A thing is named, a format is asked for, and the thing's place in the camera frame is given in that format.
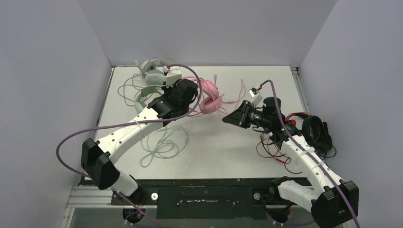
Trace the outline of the mint green headphones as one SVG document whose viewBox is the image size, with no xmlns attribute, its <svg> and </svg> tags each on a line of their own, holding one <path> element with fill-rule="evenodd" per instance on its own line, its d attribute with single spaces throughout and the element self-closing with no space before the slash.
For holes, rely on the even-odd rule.
<svg viewBox="0 0 403 228">
<path fill-rule="evenodd" d="M 149 85 L 145 87 L 138 88 L 138 91 L 134 95 L 134 108 L 137 113 L 140 113 L 145 109 L 145 102 L 148 101 L 153 95 L 161 95 L 161 87 L 158 85 Z M 146 142 L 141 141 L 142 148 L 147 152 L 147 154 L 140 159 L 140 166 L 147 168 L 150 166 L 154 158 L 157 159 L 172 159 L 179 155 L 185 147 L 188 145 L 190 140 L 190 135 L 187 130 L 185 130 L 180 125 L 175 125 L 173 127 L 163 127 L 157 132 L 161 133 L 161 138 L 155 143 L 154 148 L 150 147 L 149 136 L 147 136 Z M 171 139 L 171 136 L 175 133 L 184 133 L 183 145 L 177 144 Z"/>
</svg>

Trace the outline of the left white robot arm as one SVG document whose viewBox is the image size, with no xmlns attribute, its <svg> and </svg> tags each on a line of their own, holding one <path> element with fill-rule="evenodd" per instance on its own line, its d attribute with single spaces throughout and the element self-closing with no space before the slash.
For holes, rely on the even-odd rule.
<svg viewBox="0 0 403 228">
<path fill-rule="evenodd" d="M 163 87 L 163 94 L 144 107 L 128 126 L 97 140 L 85 140 L 81 167 L 100 190 L 111 188 L 123 194 L 130 204 L 138 203 L 143 194 L 140 184 L 132 175 L 115 167 L 115 163 L 144 137 L 188 113 L 197 94 L 197 84 L 188 79 L 178 80 L 172 87 Z"/>
</svg>

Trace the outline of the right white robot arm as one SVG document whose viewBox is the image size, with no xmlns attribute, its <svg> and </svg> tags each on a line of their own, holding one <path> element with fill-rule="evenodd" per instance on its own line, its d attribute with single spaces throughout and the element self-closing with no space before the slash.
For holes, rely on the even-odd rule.
<svg viewBox="0 0 403 228">
<path fill-rule="evenodd" d="M 287 156 L 310 183 L 305 187 L 287 176 L 277 178 L 269 184 L 269 199 L 275 203 L 287 200 L 304 208 L 321 228 L 359 227 L 358 186 L 332 171 L 316 152 L 332 148 L 325 123 L 306 115 L 302 129 L 298 129 L 280 105 L 275 97 L 265 98 L 261 107 L 245 100 L 223 118 L 223 122 L 243 129 L 261 128 L 278 155 Z"/>
</svg>

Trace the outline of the pink cat-ear headphones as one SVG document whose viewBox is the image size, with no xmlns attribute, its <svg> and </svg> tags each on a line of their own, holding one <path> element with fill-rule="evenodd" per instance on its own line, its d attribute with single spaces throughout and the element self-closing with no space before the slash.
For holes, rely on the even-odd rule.
<svg viewBox="0 0 403 228">
<path fill-rule="evenodd" d="M 197 118 L 215 112 L 221 116 L 221 114 L 228 114 L 228 111 L 222 107 L 222 105 L 235 105 L 235 109 L 238 107 L 239 102 L 246 95 L 246 87 L 243 79 L 240 81 L 238 98 L 236 100 L 224 101 L 225 93 L 221 93 L 217 87 L 217 78 L 218 76 L 216 74 L 214 75 L 213 81 L 201 78 L 201 95 L 198 96 L 201 98 L 201 101 L 197 105 L 198 110 L 192 111 L 188 117 Z"/>
</svg>

